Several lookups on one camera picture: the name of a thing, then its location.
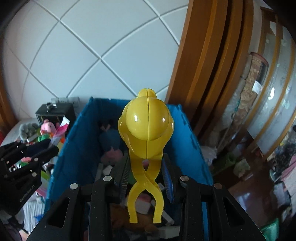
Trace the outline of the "yellow duck snowball clamp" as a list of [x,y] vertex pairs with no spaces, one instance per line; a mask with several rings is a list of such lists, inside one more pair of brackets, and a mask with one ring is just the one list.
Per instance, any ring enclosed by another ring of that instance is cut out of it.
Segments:
[[147,190],[156,201],[153,222],[160,223],[164,199],[156,178],[162,167],[164,147],[174,132],[170,111],[152,89],[144,88],[123,109],[118,131],[129,149],[130,167],[136,180],[127,197],[129,220],[138,222],[135,203]]

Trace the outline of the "green frog plush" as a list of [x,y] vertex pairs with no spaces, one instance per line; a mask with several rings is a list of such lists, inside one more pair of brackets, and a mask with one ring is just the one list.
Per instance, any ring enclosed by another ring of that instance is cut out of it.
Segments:
[[38,142],[41,142],[46,139],[51,139],[51,135],[49,133],[45,133],[45,134],[38,136]]

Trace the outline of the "grey plush toy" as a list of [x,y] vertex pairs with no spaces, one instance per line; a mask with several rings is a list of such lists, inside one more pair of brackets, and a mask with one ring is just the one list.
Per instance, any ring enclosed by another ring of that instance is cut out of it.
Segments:
[[27,142],[28,139],[37,134],[39,125],[37,123],[22,123],[19,128],[19,136],[22,142]]

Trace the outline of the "pink pig plush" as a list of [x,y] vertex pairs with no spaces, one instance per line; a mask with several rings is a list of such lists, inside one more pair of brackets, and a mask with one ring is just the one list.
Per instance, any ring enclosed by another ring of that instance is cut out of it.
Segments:
[[54,134],[56,132],[56,127],[55,125],[50,122],[49,120],[44,120],[41,128],[40,128],[40,133],[41,135],[43,134]]

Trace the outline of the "black open box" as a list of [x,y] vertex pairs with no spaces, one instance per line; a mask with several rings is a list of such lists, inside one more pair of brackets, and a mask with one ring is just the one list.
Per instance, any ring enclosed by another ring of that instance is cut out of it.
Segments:
[[35,113],[39,123],[49,120],[53,124],[62,123],[63,117],[66,117],[70,123],[67,132],[70,131],[76,120],[74,106],[71,103],[51,103],[42,104]]

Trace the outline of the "blue plastic storage crate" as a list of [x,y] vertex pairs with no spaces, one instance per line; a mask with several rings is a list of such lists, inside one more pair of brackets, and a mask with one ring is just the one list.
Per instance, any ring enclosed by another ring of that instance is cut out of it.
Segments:
[[[103,152],[99,143],[98,122],[117,123],[127,103],[120,99],[89,99],[58,157],[49,185],[46,209],[52,211],[70,191],[71,184],[76,183],[79,188],[94,184],[94,174]],[[189,177],[189,193],[186,194],[190,205],[189,220],[187,225],[181,226],[187,232],[180,239],[209,240],[208,208],[200,195],[201,186],[211,187],[213,178],[181,105],[168,105],[168,109],[174,119],[175,130],[165,146],[165,153],[171,164]]]

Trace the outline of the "wooden door frame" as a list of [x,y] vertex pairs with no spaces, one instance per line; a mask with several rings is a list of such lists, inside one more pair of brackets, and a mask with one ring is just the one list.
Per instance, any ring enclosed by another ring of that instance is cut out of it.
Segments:
[[253,1],[190,1],[166,94],[180,104],[200,142],[221,118],[243,73]]

